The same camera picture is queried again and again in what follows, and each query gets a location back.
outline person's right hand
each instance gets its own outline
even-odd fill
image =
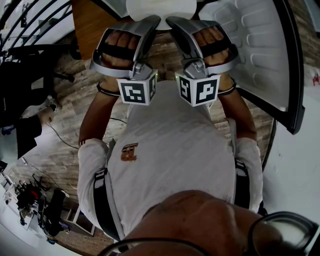
[[[120,30],[115,30],[107,37],[105,43],[111,46],[118,46],[128,48],[130,50],[135,50],[137,49],[139,40],[135,35],[131,35],[130,33],[126,33]],[[132,67],[133,62],[131,60],[117,58],[103,53],[102,65],[110,69],[128,70]],[[119,92],[117,77],[106,75],[104,77],[104,81],[100,86],[102,89],[111,92]]]
[[[224,35],[216,28],[204,28],[200,32],[195,33],[195,40],[200,47],[213,44],[216,41],[224,39]],[[204,58],[204,63],[208,67],[222,65],[229,60],[229,49],[223,50],[211,56]],[[233,81],[227,73],[222,73],[220,77],[219,91],[229,90],[233,86]]]

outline white marker cube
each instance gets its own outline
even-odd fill
[[[123,103],[134,105],[150,105],[156,94],[158,70],[154,69],[147,80],[136,81],[117,79]]]
[[[217,100],[221,75],[192,79],[182,71],[175,73],[179,94],[191,106],[196,107]]]

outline forearm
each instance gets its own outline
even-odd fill
[[[237,90],[231,94],[219,96],[225,116],[236,122],[237,138],[257,140],[256,126],[251,112]]]
[[[93,138],[103,139],[117,99],[100,92],[96,94],[81,124],[79,142]]]

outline cable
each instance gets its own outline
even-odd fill
[[[68,143],[66,143],[66,142],[59,136],[59,134],[58,134],[58,132],[55,130],[55,128],[53,128],[50,124],[47,124],[47,123],[46,123],[46,125],[49,126],[49,127],[51,127],[51,129],[55,132],[55,134],[59,137],[59,139],[60,139],[64,144],[66,144],[67,146],[69,146],[69,147],[71,147],[71,148],[74,148],[74,149],[78,150],[77,147],[71,146],[71,145],[69,145]]]
[[[59,188],[58,184],[55,182],[55,180],[54,180],[49,174],[47,174],[47,173],[39,170],[37,167],[35,167],[35,166],[32,165],[31,163],[27,163],[26,165],[29,166],[29,167],[32,166],[32,167],[33,167],[34,169],[36,169],[38,172],[47,175],[47,176],[54,182],[54,184]]]
[[[120,121],[120,122],[122,122],[122,123],[124,123],[124,124],[127,124],[125,121],[122,121],[122,120],[117,119],[117,118],[110,117],[110,119],[112,119],[112,120],[117,120],[117,121]]]

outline white round object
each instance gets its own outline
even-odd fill
[[[170,16],[190,20],[197,10],[197,0],[126,0],[130,17],[138,22],[151,15],[161,18],[157,30],[170,30],[166,22]]]

